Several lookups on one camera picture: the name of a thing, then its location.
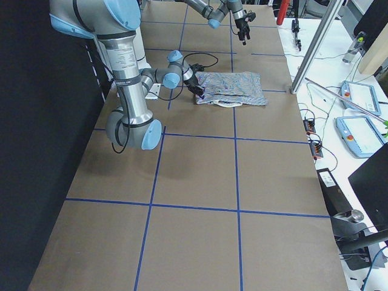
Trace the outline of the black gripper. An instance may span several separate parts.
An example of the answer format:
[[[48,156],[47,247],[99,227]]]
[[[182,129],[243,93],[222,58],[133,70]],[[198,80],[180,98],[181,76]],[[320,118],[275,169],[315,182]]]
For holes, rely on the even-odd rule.
[[[204,99],[204,89],[199,85],[198,79],[195,75],[192,75],[189,79],[184,81],[188,90],[195,95],[198,95],[198,98]]]
[[[248,22],[252,22],[254,19],[254,12],[240,12],[235,15],[235,24],[239,30],[239,40],[243,45],[246,45],[246,39],[250,39],[250,28]]]

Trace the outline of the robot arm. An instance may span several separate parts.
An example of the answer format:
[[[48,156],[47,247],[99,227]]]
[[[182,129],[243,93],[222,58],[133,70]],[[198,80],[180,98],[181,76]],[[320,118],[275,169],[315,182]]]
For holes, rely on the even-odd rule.
[[[218,8],[213,8],[209,3],[200,0],[186,0],[183,2],[205,18],[208,25],[213,29],[218,28],[223,19],[229,15],[235,21],[238,29],[236,35],[242,44],[246,45],[246,40],[250,40],[249,22],[256,18],[256,13],[244,9],[241,1],[220,1]]]
[[[134,45],[141,23],[137,1],[50,1],[50,19],[63,34],[96,38],[104,45],[121,102],[105,127],[113,145],[142,150],[158,145],[162,125],[146,104],[153,84],[174,89],[183,82],[194,94],[203,94],[195,72],[177,50],[169,53],[166,69],[139,69]]]

